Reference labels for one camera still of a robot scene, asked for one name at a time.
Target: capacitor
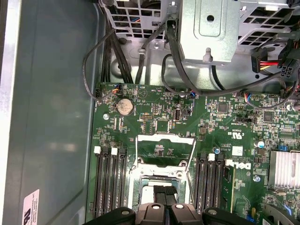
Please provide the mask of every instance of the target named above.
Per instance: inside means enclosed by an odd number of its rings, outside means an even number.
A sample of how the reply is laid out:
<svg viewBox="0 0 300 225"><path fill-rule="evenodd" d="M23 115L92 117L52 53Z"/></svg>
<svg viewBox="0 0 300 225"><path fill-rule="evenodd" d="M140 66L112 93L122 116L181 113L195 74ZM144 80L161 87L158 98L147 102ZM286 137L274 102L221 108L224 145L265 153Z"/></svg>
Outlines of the capacitor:
<svg viewBox="0 0 300 225"><path fill-rule="evenodd" d="M103 119L108 120L109 119L109 114L107 114L107 113L103 114Z"/></svg>
<svg viewBox="0 0 300 225"><path fill-rule="evenodd" d="M213 147L212 152L215 153L215 154L220 154L221 150L218 147Z"/></svg>
<svg viewBox="0 0 300 225"><path fill-rule="evenodd" d="M181 108L181 104L180 103L176 103L175 104L175 108Z"/></svg>
<svg viewBox="0 0 300 225"><path fill-rule="evenodd" d="M184 98L186 95L182 94L182 95L179 95L180 98Z"/></svg>
<svg viewBox="0 0 300 225"><path fill-rule="evenodd" d="M257 148L264 148L264 142L263 141L256 141L254 142L254 146Z"/></svg>
<svg viewBox="0 0 300 225"><path fill-rule="evenodd" d="M254 182L260 182L260 181L261 181L261 178L260 178L259 176L255 175L255 176L253 177L253 181L254 181Z"/></svg>
<svg viewBox="0 0 300 225"><path fill-rule="evenodd" d="M134 105L129 99L123 98L117 103L116 108L122 116L128 116L133 112Z"/></svg>

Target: metal mesh grille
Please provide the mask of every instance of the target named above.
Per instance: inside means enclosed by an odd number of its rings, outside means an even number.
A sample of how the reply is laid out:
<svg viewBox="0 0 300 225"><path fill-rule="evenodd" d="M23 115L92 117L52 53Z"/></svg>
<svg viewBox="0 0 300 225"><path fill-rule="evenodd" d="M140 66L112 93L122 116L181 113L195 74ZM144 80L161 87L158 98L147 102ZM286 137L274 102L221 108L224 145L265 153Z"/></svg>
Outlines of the metal mesh grille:
<svg viewBox="0 0 300 225"><path fill-rule="evenodd" d="M162 14L166 14L162 13L161 4L159 0L115 1L112 7L105 7L105 10L119 37L148 38L160 26ZM165 33L157 39L165 39Z"/></svg>

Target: white sticker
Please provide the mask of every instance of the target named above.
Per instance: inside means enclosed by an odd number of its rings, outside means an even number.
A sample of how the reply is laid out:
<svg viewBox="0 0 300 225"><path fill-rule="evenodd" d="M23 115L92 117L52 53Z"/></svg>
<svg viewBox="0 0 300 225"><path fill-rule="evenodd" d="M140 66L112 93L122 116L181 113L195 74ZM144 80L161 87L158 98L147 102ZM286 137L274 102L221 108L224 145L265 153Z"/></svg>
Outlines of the white sticker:
<svg viewBox="0 0 300 225"><path fill-rule="evenodd" d="M233 146L232 147L233 156L243 156L243 146Z"/></svg>
<svg viewBox="0 0 300 225"><path fill-rule="evenodd" d="M271 224L268 223L265 219L262 219L262 225L271 225Z"/></svg>
<svg viewBox="0 0 300 225"><path fill-rule="evenodd" d="M112 148L112 155L117 155L118 154L118 149L117 148Z"/></svg>
<svg viewBox="0 0 300 225"><path fill-rule="evenodd" d="M24 198L22 225L38 224L39 189Z"/></svg>

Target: silver heatsink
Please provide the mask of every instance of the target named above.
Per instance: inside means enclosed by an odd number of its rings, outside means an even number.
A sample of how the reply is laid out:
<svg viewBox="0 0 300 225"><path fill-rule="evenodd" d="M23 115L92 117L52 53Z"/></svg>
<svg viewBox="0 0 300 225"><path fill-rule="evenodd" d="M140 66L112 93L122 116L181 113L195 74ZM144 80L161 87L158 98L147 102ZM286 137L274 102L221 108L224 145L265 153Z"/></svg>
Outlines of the silver heatsink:
<svg viewBox="0 0 300 225"><path fill-rule="evenodd" d="M272 151L269 184L277 188L300 188L300 153Z"/></svg>

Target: ram slot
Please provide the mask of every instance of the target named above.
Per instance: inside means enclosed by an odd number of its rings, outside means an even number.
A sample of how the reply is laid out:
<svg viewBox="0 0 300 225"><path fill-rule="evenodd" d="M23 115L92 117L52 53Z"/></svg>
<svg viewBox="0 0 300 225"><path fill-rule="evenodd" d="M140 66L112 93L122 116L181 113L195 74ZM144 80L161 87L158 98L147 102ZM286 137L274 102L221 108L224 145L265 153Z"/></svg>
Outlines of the ram slot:
<svg viewBox="0 0 300 225"><path fill-rule="evenodd" d="M216 176L216 161L208 162L206 193L205 193L205 208L213 206L214 200L214 183Z"/></svg>
<svg viewBox="0 0 300 225"><path fill-rule="evenodd" d="M206 190L206 177L207 177L207 157L202 153L197 158L196 180L195 180L195 205L199 214L204 210L205 204L205 190Z"/></svg>
<svg viewBox="0 0 300 225"><path fill-rule="evenodd" d="M221 189L222 189L222 174L224 170L224 160L222 156L219 156L216 163L216 178L215 178L215 187L214 187L214 202L213 207L219 208L221 202Z"/></svg>
<svg viewBox="0 0 300 225"><path fill-rule="evenodd" d="M108 165L109 157L108 152L101 152L100 156L97 160L97 182L96 182L96 210L95 217L99 217L104 213L105 206L105 187L104 184L106 182L105 175L107 174L107 165Z"/></svg>
<svg viewBox="0 0 300 225"><path fill-rule="evenodd" d="M117 191L118 197L115 208L123 207L124 203L124 188L126 180L126 161L127 161L127 151L125 149L120 149L119 152L119 168L118 168L118 182L117 182Z"/></svg>
<svg viewBox="0 0 300 225"><path fill-rule="evenodd" d="M114 205L116 203L116 189L117 189L117 180L118 180L118 157L116 155L111 155L110 158L110 166L108 176L108 184L107 184L107 205L105 212L108 213L114 209Z"/></svg>

